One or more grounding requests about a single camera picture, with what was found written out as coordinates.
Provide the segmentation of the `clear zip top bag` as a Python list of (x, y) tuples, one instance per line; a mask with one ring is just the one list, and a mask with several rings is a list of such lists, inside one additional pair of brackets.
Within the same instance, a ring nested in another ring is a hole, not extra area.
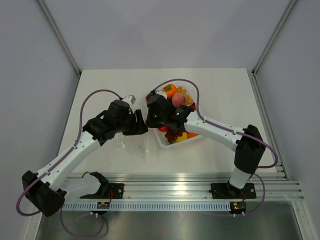
[(114, 146), (131, 153), (149, 153), (149, 133), (142, 135), (123, 135), (117, 133), (114, 137)]

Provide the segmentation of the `pink peach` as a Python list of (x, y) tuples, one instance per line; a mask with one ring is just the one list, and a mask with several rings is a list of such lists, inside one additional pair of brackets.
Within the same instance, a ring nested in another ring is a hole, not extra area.
[(171, 102), (172, 102), (173, 106), (177, 108), (180, 105), (186, 105), (187, 104), (187, 97), (183, 93), (176, 92), (172, 96)]

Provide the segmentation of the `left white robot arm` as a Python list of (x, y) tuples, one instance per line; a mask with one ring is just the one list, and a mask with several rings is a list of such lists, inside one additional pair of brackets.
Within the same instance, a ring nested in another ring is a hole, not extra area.
[(136, 136), (148, 131), (141, 110), (134, 109), (135, 101), (133, 95), (114, 100), (107, 110), (80, 126), (75, 142), (68, 149), (37, 172), (28, 170), (23, 174), (22, 195), (38, 212), (50, 217), (63, 207), (66, 200), (110, 197), (109, 181), (99, 172), (70, 183), (65, 183), (65, 179), (116, 134)]

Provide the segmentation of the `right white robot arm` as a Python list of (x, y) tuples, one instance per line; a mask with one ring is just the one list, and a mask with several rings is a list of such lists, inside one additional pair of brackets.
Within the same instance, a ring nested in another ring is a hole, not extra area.
[(234, 170), (226, 185), (217, 191), (221, 198), (247, 196), (245, 185), (256, 172), (265, 153), (262, 136), (254, 125), (246, 128), (226, 127), (214, 120), (206, 120), (192, 107), (174, 105), (160, 94), (147, 97), (146, 125), (149, 128), (167, 126), (171, 130), (190, 132), (214, 140), (234, 152)]

